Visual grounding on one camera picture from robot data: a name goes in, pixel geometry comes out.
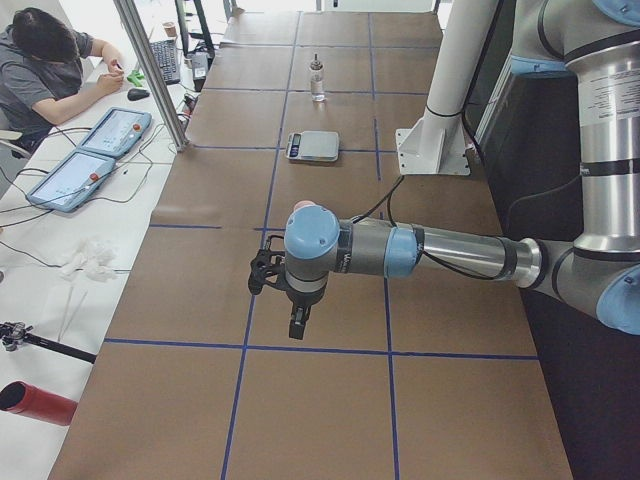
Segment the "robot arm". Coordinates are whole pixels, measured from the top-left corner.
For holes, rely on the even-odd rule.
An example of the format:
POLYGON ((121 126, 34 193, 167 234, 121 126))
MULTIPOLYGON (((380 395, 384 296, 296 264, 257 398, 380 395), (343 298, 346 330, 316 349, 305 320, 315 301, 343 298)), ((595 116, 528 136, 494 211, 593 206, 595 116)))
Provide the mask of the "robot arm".
POLYGON ((520 1, 512 70, 578 81, 583 230, 573 241, 514 241, 353 218, 298 203, 284 235, 289 334, 303 336, 330 272, 405 277, 422 259, 510 280, 629 334, 639 331, 639 5, 520 1))

